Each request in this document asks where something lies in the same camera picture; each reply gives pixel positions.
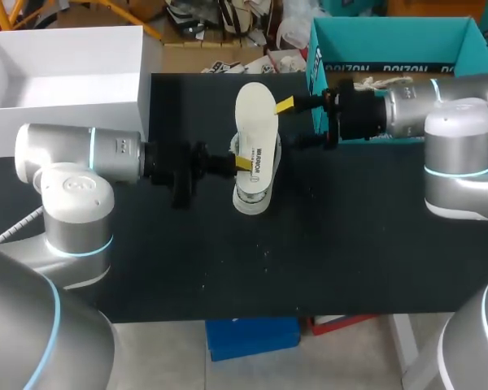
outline black tabletop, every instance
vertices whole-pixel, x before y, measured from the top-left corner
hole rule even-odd
[[[277,100],[306,90],[301,74],[154,75],[151,137],[225,153],[249,81]],[[488,223],[425,208],[423,145],[298,152],[288,140],[312,131],[311,116],[282,116],[280,130],[285,147],[262,215],[234,209],[232,180],[203,180],[187,211],[143,180],[115,185],[111,271],[94,299],[79,293],[113,322],[141,322],[453,311],[488,281]],[[39,205],[12,158],[0,158],[0,232]]]

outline white cardboard box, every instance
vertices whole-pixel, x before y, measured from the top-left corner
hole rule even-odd
[[[150,64],[140,26],[0,32],[0,157],[22,124],[148,137]]]

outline floor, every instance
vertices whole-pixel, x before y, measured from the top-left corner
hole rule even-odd
[[[421,347],[447,314],[411,317]],[[204,322],[117,324],[124,349],[120,390],[400,390],[401,374],[387,317],[323,336],[304,334],[300,345],[211,362]]]

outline cable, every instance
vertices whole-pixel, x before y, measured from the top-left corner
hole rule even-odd
[[[7,240],[13,234],[17,233],[21,228],[27,226],[34,219],[36,219],[42,214],[43,214],[43,206],[40,206],[37,209],[35,209],[35,211],[33,211],[31,214],[29,214],[27,217],[23,218],[18,223],[15,223],[15,225],[9,227],[4,233],[0,235],[0,244],[3,244],[5,240]]]

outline white insole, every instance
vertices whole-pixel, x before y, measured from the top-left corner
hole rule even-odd
[[[277,143],[277,103],[268,87],[244,85],[235,102],[238,155],[253,162],[253,170],[237,173],[237,186],[248,194],[262,193],[271,183]]]

